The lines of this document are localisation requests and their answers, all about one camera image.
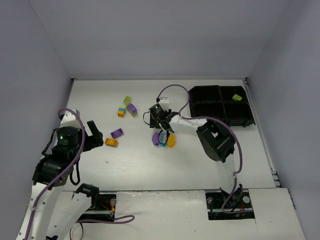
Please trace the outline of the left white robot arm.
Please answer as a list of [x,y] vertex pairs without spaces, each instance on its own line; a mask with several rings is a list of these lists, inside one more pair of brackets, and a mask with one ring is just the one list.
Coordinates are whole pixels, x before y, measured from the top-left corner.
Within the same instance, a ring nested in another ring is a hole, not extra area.
[[[83,152],[103,145],[103,134],[94,121],[87,122],[91,131],[88,135],[84,127],[66,121],[55,128],[52,137],[57,137],[56,145],[47,152],[42,151],[42,159],[37,164],[32,177],[31,197],[18,240],[63,240],[80,216],[98,203],[99,188],[87,183],[74,181],[73,172],[79,173],[79,160]],[[67,181],[78,186],[75,196],[57,215],[51,217],[56,202]]]

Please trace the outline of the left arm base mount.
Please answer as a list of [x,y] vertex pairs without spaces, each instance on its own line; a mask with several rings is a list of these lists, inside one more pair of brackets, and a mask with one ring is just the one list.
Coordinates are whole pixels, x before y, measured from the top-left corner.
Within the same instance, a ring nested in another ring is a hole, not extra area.
[[116,211],[117,195],[114,192],[102,192],[94,206],[87,209],[84,214],[113,216]]

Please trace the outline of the lime green lego brick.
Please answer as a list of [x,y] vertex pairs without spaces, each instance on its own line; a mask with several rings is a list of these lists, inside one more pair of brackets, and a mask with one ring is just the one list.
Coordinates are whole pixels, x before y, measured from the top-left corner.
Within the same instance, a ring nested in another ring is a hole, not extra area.
[[124,105],[128,105],[132,102],[132,97],[131,96],[126,96],[123,100]]

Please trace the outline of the purple oval lego block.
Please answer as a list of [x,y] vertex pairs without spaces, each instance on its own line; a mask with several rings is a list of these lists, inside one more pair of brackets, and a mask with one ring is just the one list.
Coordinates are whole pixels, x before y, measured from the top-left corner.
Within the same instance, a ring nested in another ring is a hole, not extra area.
[[152,144],[154,146],[159,146],[160,145],[160,141],[159,141],[159,132],[155,132],[153,135],[152,135],[152,138],[151,138],[151,141],[152,141]]

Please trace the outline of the orange oval lego block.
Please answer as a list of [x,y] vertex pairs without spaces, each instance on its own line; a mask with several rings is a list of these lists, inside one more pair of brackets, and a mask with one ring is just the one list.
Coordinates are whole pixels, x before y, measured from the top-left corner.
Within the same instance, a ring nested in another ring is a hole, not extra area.
[[176,145],[176,136],[174,134],[170,134],[167,138],[167,146],[169,148],[173,148]]

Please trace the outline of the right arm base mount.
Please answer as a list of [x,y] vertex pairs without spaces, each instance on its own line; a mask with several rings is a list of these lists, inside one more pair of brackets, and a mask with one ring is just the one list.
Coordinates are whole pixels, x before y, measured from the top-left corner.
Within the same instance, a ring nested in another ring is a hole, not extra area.
[[238,188],[223,208],[225,212],[241,213],[229,214],[222,211],[222,206],[228,196],[229,194],[224,191],[209,191],[205,193],[209,221],[255,218],[250,193],[247,189],[240,190],[240,188]]

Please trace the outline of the purple lego brick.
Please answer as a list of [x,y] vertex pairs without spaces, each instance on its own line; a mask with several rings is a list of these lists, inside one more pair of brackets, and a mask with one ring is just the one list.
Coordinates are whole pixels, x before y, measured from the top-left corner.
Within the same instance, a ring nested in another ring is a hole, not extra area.
[[123,135],[124,135],[124,132],[123,132],[123,130],[122,130],[121,128],[118,128],[118,129],[112,131],[112,132],[110,133],[110,135],[111,135],[111,137],[112,137],[113,139],[117,139],[117,138],[123,136]]

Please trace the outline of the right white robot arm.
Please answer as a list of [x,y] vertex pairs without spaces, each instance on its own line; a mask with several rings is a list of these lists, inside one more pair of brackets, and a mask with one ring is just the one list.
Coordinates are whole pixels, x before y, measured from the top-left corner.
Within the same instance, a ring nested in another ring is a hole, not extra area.
[[163,109],[159,103],[148,111],[162,130],[197,136],[205,154],[216,164],[220,189],[231,196],[235,193],[237,175],[243,169],[243,152],[236,134],[226,123],[208,116],[182,116]]

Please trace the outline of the teal oval face lego block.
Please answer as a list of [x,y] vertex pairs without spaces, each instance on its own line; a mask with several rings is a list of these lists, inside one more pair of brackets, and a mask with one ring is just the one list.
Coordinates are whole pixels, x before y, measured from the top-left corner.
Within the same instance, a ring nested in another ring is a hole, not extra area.
[[168,144],[168,136],[165,132],[159,134],[158,138],[159,144],[161,147],[166,147]]

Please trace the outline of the orange lego brick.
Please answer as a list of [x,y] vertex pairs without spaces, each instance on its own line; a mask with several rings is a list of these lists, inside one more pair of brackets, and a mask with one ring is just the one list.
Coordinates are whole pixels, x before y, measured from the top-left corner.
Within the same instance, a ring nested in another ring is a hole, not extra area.
[[104,144],[111,147],[116,147],[118,145],[118,140],[113,138],[106,138]]

